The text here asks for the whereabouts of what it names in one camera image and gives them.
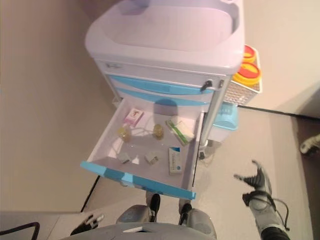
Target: white medical cart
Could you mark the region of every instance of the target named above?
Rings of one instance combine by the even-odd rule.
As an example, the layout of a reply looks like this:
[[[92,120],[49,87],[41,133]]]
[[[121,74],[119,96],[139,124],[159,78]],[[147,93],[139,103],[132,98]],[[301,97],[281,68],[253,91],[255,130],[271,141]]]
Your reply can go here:
[[[91,25],[85,46],[111,87],[117,110],[81,166],[126,186],[194,199],[198,151],[215,135],[213,124],[224,122],[216,116],[241,65],[244,45],[242,0],[115,4]],[[236,108],[224,106],[227,112]],[[124,143],[117,129],[132,108],[144,115],[132,129],[130,142]],[[166,126],[173,115],[193,131],[190,144],[182,146]],[[237,120],[232,117],[227,129],[234,130]],[[163,126],[162,140],[152,136],[155,124]],[[181,149],[182,174],[169,175],[169,147]],[[151,150],[159,152],[153,165],[144,160]],[[122,164],[119,153],[127,153],[132,161]]]

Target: wire basket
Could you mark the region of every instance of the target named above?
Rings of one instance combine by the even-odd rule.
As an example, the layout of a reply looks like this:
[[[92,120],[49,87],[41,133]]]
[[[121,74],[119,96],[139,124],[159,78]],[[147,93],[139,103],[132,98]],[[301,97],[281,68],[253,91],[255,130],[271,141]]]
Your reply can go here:
[[[253,49],[256,54],[254,63],[259,69],[261,69],[259,53],[255,48]],[[262,78],[260,78],[260,81],[252,87],[245,86],[232,80],[225,92],[224,101],[237,105],[246,105],[260,93],[262,93]]]

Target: open drawer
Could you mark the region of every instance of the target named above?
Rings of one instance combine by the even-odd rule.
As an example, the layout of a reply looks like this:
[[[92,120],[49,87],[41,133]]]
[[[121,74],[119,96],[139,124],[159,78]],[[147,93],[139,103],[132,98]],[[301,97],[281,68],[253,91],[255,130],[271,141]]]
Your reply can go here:
[[[131,127],[131,139],[125,143],[118,137],[117,130],[123,126],[123,120],[132,108],[142,110],[144,114],[136,127]],[[195,138],[182,146],[166,125],[170,115],[163,113],[167,108],[168,106],[154,104],[151,109],[149,106],[138,106],[134,101],[123,99],[88,160],[83,161],[81,166],[126,186],[182,199],[194,199],[196,194],[191,188],[204,113],[199,112],[196,118],[183,118]],[[155,124],[163,127],[164,136],[161,140],[152,135]],[[180,147],[181,174],[169,174],[169,147]],[[157,151],[159,154],[159,160],[153,165],[145,160],[149,151]],[[117,159],[119,153],[127,153],[132,161],[122,164]]]

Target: pink medicine box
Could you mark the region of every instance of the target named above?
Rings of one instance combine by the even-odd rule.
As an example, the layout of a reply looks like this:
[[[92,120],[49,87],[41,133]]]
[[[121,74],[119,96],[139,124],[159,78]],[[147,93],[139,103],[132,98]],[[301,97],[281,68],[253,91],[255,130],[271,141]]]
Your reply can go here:
[[[140,111],[138,109],[133,108],[133,109],[131,109],[129,114],[125,117],[124,122],[126,124],[129,124],[129,125],[135,127],[137,125],[137,123],[139,122],[139,120],[141,119],[143,114],[144,114],[143,111]]]

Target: gray floor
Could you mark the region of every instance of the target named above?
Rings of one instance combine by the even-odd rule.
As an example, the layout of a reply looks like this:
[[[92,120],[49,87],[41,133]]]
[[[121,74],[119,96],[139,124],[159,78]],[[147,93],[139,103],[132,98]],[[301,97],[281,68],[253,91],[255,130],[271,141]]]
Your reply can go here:
[[[234,173],[256,173],[251,159],[266,168],[273,197],[288,204],[291,239],[311,240],[313,231],[314,239],[320,239],[320,155],[307,159],[298,150],[302,139],[319,132],[319,121],[239,109],[238,130],[215,150],[211,160],[199,162],[195,177],[197,195],[192,205],[211,216],[218,239],[259,239],[254,218],[242,202],[242,193],[252,189],[233,178]],[[85,211],[104,212],[101,225],[105,226],[115,223],[131,205],[144,202],[144,191],[101,178]],[[278,209],[285,214],[284,207],[279,205]],[[178,218],[178,200],[161,196],[158,221],[177,223]]]

